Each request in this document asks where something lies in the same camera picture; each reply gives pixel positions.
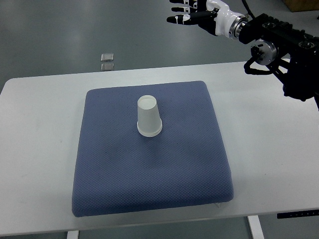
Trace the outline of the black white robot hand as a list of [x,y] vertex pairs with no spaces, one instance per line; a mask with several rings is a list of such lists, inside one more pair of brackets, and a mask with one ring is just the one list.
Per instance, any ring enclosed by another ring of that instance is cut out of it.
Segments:
[[171,10],[177,15],[169,16],[166,21],[180,25],[198,25],[214,36],[224,35],[238,39],[242,27],[248,18],[230,10],[228,4],[221,0],[171,0],[181,6]]

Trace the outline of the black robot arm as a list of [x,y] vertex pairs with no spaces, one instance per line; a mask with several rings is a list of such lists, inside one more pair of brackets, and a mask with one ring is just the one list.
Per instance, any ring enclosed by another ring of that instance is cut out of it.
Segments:
[[251,21],[239,16],[227,30],[230,37],[252,45],[251,58],[244,64],[246,74],[273,74],[282,83],[284,96],[319,101],[318,37],[264,13]]

